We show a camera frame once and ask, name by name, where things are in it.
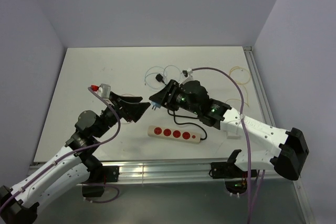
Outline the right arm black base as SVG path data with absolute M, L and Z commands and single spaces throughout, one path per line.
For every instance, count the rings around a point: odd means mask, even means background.
M 235 165 L 240 152 L 241 150 L 234 150 L 227 161 L 212 162 L 208 173 L 212 179 L 229 179 L 229 182 L 225 182 L 229 195 L 240 196 L 247 192 L 248 171 L 241 170 Z

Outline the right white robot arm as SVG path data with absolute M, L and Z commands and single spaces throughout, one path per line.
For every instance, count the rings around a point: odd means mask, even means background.
M 288 180 L 298 180 L 309 149 L 301 130 L 290 131 L 243 116 L 230 105 L 212 99 L 199 81 L 178 84 L 171 80 L 162 90 L 149 97 L 157 107 L 170 111 L 184 109 L 194 113 L 205 125 L 220 131 L 248 136 L 263 149 L 250 155 L 234 150 L 227 161 L 211 164 L 213 178 L 239 178 L 259 170 L 274 170 Z

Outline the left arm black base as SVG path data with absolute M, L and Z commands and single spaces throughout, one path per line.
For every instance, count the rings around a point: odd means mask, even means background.
M 89 178 L 82 184 L 81 192 L 84 200 L 93 204 L 106 204 L 116 200 L 120 195 L 120 189 L 110 183 L 118 181 L 120 167 L 118 165 L 104 166 L 94 156 L 88 158 L 84 165 L 89 172 Z M 103 195 L 106 188 L 114 189 L 116 195 L 109 200 L 95 200 Z

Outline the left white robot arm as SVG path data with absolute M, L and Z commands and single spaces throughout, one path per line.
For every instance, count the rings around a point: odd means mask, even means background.
M 40 169 L 12 187 L 1 187 L 1 218 L 5 223 L 33 223 L 38 209 L 78 183 L 103 180 L 102 163 L 94 156 L 102 137 L 121 119 L 137 122 L 150 103 L 142 97 L 123 97 L 110 92 L 99 98 L 107 107 L 97 115 L 91 110 L 78 116 L 75 132 Z

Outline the blue charger plug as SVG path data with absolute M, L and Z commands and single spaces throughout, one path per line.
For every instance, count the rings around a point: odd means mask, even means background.
M 155 102 L 151 102 L 151 105 L 152 105 L 152 110 L 155 111 L 156 109 L 160 109 L 161 108 L 161 105 L 158 104 L 158 103 L 155 103 Z

